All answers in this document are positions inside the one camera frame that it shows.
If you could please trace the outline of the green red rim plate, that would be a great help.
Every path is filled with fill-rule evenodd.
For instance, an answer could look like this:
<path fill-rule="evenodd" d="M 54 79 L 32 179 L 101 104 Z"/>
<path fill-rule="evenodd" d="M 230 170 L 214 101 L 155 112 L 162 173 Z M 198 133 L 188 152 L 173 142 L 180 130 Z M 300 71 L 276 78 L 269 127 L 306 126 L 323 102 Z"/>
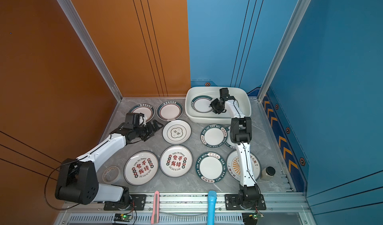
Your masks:
<path fill-rule="evenodd" d="M 191 108 L 198 113 L 209 113 L 213 109 L 210 106 L 212 97 L 208 95 L 199 95 L 192 99 Z"/>
<path fill-rule="evenodd" d="M 155 108 L 147 103 L 141 103 L 132 107 L 129 113 L 142 113 L 145 116 L 146 122 L 151 121 L 156 114 Z"/>
<path fill-rule="evenodd" d="M 173 121 L 183 114 L 183 106 L 174 100 L 166 101 L 157 108 L 157 116 L 163 121 Z"/>

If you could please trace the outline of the white plate green flower outline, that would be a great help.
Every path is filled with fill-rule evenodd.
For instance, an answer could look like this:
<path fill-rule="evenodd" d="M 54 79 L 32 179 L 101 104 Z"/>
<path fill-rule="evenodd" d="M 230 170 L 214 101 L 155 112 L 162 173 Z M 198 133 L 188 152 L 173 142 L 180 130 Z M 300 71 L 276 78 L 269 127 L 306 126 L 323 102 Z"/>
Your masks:
<path fill-rule="evenodd" d="M 191 126 L 184 120 L 173 120 L 163 128 L 163 139 L 170 144 L 186 142 L 192 133 Z"/>

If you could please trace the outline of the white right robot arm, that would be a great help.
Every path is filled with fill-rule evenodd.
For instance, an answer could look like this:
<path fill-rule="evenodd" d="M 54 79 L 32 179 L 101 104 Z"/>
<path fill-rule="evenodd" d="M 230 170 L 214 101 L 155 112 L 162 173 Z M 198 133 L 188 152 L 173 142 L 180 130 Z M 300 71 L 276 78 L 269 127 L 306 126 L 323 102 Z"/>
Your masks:
<path fill-rule="evenodd" d="M 236 146 L 239 167 L 239 204 L 246 210 L 257 209 L 261 192 L 253 174 L 250 156 L 250 142 L 252 139 L 251 118 L 245 116 L 239 108 L 234 96 L 222 94 L 214 99 L 210 107 L 216 114 L 228 112 L 231 116 L 230 140 Z"/>

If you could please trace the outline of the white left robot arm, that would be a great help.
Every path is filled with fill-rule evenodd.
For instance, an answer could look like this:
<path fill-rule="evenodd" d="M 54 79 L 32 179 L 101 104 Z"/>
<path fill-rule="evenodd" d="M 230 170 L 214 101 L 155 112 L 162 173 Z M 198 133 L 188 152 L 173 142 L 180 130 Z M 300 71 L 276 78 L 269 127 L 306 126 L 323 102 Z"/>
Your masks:
<path fill-rule="evenodd" d="M 131 207 L 133 202 L 129 188 L 99 183 L 97 171 L 119 150 L 129 144 L 148 140 L 163 127 L 156 120 L 146 124 L 124 122 L 87 153 L 64 160 L 59 168 L 55 198 L 76 205 L 104 202 L 105 206 L 118 210 Z"/>

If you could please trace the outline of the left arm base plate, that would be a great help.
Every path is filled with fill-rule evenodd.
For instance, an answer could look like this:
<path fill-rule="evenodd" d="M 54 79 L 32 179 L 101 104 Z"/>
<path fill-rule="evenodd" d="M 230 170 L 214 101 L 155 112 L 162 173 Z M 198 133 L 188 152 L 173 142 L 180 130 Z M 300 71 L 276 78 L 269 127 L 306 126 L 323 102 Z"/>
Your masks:
<path fill-rule="evenodd" d="M 130 195 L 129 201 L 125 202 L 105 202 L 103 210 L 105 211 L 143 211 L 146 204 L 147 195 Z"/>

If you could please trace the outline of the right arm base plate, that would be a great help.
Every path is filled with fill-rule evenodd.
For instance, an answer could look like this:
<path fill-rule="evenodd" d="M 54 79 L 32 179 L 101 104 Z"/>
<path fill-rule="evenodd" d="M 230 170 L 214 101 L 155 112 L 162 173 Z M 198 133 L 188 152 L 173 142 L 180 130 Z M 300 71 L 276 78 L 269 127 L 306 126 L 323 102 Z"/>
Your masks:
<path fill-rule="evenodd" d="M 265 211 L 267 209 L 264 196 L 261 194 L 256 202 L 250 202 L 247 205 L 241 205 L 238 194 L 225 194 L 225 208 L 228 211 L 245 210 L 245 211 Z"/>

